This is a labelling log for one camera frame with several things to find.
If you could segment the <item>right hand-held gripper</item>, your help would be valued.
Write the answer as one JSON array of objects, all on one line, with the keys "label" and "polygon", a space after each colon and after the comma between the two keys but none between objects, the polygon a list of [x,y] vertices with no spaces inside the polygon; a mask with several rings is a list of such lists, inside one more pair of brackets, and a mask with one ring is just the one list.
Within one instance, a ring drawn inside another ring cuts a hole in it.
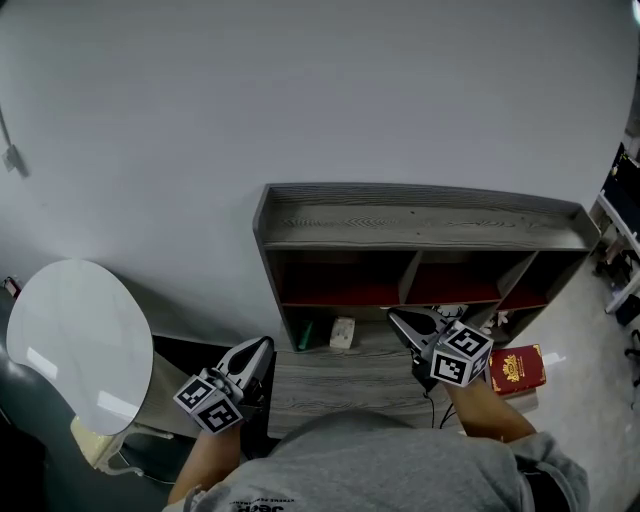
[{"label": "right hand-held gripper", "polygon": [[401,343],[419,353],[412,374],[425,389],[435,381],[466,387],[487,366],[493,340],[458,320],[429,308],[391,308],[387,320]]}]

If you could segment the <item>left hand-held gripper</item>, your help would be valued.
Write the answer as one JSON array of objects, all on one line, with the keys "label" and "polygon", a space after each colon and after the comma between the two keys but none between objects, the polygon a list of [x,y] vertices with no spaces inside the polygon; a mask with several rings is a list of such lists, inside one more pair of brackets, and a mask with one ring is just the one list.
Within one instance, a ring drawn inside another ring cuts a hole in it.
[{"label": "left hand-held gripper", "polygon": [[175,393],[173,401],[209,434],[249,422],[265,405],[260,381],[273,354],[271,337],[247,340],[229,350],[217,369],[205,368],[193,375]]}]

